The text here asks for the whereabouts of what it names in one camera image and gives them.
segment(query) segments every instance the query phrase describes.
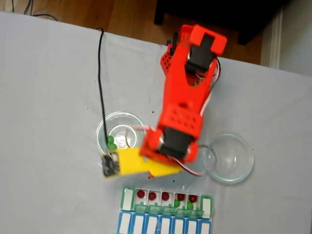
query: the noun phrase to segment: white table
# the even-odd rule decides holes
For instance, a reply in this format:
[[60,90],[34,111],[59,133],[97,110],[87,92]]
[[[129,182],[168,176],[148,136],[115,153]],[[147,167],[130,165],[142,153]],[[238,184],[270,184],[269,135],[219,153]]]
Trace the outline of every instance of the white table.
[[[220,60],[201,140],[232,131],[252,145],[253,172],[238,185],[185,173],[105,180],[95,142],[100,32],[9,13],[0,32],[0,233],[115,233],[121,188],[138,185],[214,196],[214,234],[310,231],[312,78]],[[102,48],[107,113],[155,125],[166,47],[105,34]]]

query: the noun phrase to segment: wall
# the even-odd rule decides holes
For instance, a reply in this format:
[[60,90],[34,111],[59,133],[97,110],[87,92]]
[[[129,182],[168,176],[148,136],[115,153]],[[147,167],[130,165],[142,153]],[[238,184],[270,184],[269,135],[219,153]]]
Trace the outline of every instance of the wall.
[[263,31],[260,64],[271,68],[279,68],[280,44],[282,34],[282,10]]
[[312,0],[283,9],[279,69],[312,77]]

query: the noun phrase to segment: clear glass bowl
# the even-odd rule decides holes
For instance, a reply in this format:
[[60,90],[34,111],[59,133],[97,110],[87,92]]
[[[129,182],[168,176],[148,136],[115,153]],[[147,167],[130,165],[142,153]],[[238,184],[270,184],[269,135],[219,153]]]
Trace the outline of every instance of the clear glass bowl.
[[[127,112],[114,112],[105,118],[107,134],[114,138],[114,144],[119,149],[128,148],[127,143],[131,148],[140,147],[145,136],[144,130],[135,129],[133,126],[143,126],[142,121],[135,115]],[[97,127],[97,147],[102,154],[107,151],[103,120]]]
[[234,133],[212,135],[210,148],[201,148],[206,172],[219,182],[234,184],[243,181],[252,171],[254,153],[241,136]]

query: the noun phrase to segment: white wire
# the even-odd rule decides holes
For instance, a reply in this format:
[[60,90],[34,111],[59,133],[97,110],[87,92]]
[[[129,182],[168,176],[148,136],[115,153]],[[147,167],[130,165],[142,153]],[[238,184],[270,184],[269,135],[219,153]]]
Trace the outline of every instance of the white wire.
[[218,59],[216,59],[216,63],[217,63],[217,74],[216,74],[216,78],[215,78],[215,81],[213,82],[212,86],[211,86],[211,89],[210,89],[210,93],[207,97],[207,99],[205,100],[201,110],[200,110],[200,116],[203,116],[204,112],[205,112],[205,109],[206,109],[206,106],[208,104],[208,102],[210,101],[210,98],[211,98],[211,93],[212,93],[212,90],[215,86],[215,84],[217,83],[217,81],[219,80],[220,78],[220,73],[221,73],[221,64],[219,62]]
[[178,159],[176,159],[175,157],[169,156],[168,158],[174,162],[176,162],[183,170],[187,171],[188,173],[194,175],[194,176],[198,176],[198,177],[203,177],[205,174],[203,172],[195,172],[192,171],[190,168],[188,168],[187,166],[185,166],[182,162],[180,162]]
[[153,130],[153,131],[156,131],[155,128],[153,128],[152,126],[150,125],[130,125],[130,127],[134,128],[134,129],[141,129],[141,130]]

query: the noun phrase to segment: green ball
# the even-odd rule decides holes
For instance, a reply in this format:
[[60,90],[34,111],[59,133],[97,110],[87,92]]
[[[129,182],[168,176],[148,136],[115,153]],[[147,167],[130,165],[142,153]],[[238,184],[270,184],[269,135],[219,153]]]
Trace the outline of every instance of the green ball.
[[108,136],[107,140],[108,140],[108,143],[113,143],[114,142],[114,138],[112,136]]
[[175,199],[175,204],[174,204],[175,207],[179,207],[180,206],[180,201],[178,199]]
[[108,143],[108,149],[110,151],[113,151],[113,150],[117,149],[117,146],[114,143]]
[[194,205],[190,201],[188,201],[186,209],[187,210],[192,210],[192,209],[194,209]]

